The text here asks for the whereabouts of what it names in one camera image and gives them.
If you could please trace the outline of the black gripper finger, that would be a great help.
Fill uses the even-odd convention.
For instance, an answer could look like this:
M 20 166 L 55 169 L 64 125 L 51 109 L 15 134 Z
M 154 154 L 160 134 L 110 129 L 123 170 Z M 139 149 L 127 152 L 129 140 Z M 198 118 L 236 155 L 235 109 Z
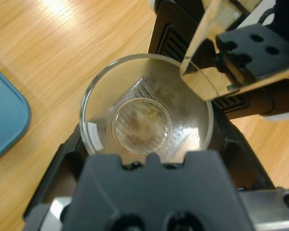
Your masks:
M 35 207 L 49 204 L 56 197 L 71 196 L 87 157 L 79 125 L 76 125 L 68 139 L 58 147 L 23 213 L 23 220 Z
M 275 186 L 245 139 L 233 124 L 215 124 L 211 149 L 217 151 L 240 190 L 266 190 Z

